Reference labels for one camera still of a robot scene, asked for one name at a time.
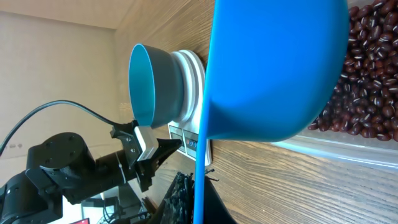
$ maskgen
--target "wood grain surface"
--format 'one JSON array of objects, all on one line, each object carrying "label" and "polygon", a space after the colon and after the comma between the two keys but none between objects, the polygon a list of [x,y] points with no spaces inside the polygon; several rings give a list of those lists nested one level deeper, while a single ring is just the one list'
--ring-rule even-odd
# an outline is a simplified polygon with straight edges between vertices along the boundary
[{"label": "wood grain surface", "polygon": [[[206,64],[213,8],[213,1],[134,1],[115,34],[123,119],[132,118],[125,106],[132,47],[141,42],[168,52],[190,49]],[[168,138],[167,127],[156,129],[156,135]],[[209,168],[215,169],[210,176],[220,180],[214,185],[239,223],[398,223],[397,171],[241,141],[213,141]],[[194,170],[195,163],[176,152],[145,194],[159,204],[178,171]]]}]

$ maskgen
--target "blue scoop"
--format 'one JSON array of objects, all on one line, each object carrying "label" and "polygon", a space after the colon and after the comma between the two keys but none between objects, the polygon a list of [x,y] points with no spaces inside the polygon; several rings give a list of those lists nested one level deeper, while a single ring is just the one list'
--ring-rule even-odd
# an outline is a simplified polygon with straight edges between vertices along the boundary
[{"label": "blue scoop", "polygon": [[344,0],[217,0],[195,175],[203,221],[206,139],[275,142],[309,125],[343,68]]}]

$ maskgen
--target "transparent container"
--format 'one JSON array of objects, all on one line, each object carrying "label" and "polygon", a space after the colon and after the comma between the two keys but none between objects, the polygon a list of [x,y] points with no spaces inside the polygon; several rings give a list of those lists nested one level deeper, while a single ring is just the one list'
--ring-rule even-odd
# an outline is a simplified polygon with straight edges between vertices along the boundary
[{"label": "transparent container", "polygon": [[[359,8],[372,4],[370,0],[348,0],[348,6]],[[305,128],[298,135],[276,146],[314,156],[358,162],[366,166],[398,169],[398,142],[383,142],[377,139],[365,139],[360,135],[333,131],[310,131]]]}]

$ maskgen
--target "digital kitchen scale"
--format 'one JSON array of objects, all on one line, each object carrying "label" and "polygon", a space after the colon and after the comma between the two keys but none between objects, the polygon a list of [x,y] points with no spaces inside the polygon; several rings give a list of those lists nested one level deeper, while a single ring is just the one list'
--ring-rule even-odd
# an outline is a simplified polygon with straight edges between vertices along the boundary
[{"label": "digital kitchen scale", "polygon": [[[205,68],[191,50],[172,52],[171,56],[181,68],[184,98],[180,115],[169,123],[171,139],[181,139],[183,145],[177,151],[196,160],[200,115],[205,89]],[[205,165],[211,164],[210,140],[206,143]]]}]

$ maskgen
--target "light blue bowl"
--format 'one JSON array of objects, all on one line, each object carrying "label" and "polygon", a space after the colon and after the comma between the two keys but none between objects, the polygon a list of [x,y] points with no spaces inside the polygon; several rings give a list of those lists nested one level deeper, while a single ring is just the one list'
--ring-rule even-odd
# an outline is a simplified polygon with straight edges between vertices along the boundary
[{"label": "light blue bowl", "polygon": [[134,46],[129,94],[139,125],[158,128],[175,119],[181,112],[183,83],[180,68],[171,55],[142,44]]}]

